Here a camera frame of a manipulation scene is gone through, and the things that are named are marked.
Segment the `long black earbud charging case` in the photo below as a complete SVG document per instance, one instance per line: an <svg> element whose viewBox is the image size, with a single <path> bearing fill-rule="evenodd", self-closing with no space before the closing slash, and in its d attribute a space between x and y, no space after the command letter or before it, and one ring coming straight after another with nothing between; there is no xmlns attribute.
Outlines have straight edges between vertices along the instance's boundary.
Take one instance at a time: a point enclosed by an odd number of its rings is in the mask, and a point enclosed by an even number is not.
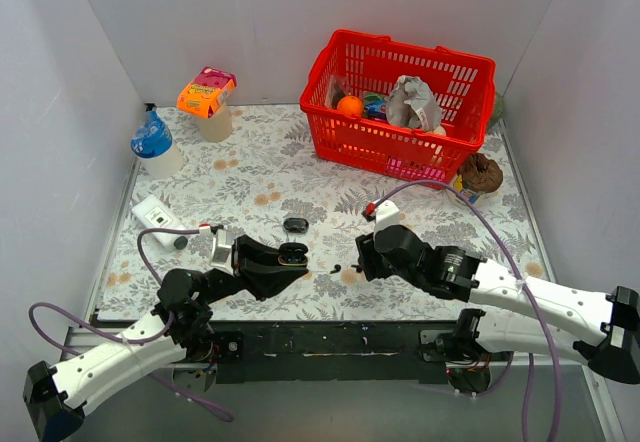
<svg viewBox="0 0 640 442"><path fill-rule="evenodd" d="M306 234L309 229L309 222L301 217L289 217L283 221L282 226L286 233Z"/></svg>

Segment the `black case with gold line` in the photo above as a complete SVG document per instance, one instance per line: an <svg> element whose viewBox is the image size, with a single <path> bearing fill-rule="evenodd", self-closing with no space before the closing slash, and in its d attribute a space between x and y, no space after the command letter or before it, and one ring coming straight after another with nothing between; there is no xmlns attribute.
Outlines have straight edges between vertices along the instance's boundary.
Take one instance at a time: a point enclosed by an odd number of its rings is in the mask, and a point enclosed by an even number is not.
<svg viewBox="0 0 640 442"><path fill-rule="evenodd" d="M286 242L278 249L278 263L282 266L301 267L308 264L308 247L299 242Z"/></svg>

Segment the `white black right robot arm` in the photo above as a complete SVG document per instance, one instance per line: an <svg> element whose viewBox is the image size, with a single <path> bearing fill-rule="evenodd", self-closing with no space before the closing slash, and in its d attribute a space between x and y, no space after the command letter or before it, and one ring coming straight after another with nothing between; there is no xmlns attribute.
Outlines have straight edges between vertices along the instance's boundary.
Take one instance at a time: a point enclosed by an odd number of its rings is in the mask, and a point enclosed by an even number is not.
<svg viewBox="0 0 640 442"><path fill-rule="evenodd" d="M632 289L590 292L519 280L494 260L457 246L432 247L402 225L359 236L356 247L367 280L398 276L436 298L467 303L451 337L464 359L549 354L615 382L639 382L639 294Z"/></svg>

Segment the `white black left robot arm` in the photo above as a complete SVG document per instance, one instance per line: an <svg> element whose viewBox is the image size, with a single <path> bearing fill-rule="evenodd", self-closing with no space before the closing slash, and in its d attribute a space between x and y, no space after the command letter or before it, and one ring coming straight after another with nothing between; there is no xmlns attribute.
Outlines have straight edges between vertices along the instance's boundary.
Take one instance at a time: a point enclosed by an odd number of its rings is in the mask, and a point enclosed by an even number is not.
<svg viewBox="0 0 640 442"><path fill-rule="evenodd" d="M105 342L65 361L27 371L23 400L41 441L62 441L115 393L168 364L213 360L220 352L210 319L214 303L246 291L272 298L308 272L308 248L271 248L243 235L229 242L214 230L211 268L168 271L157 304Z"/></svg>

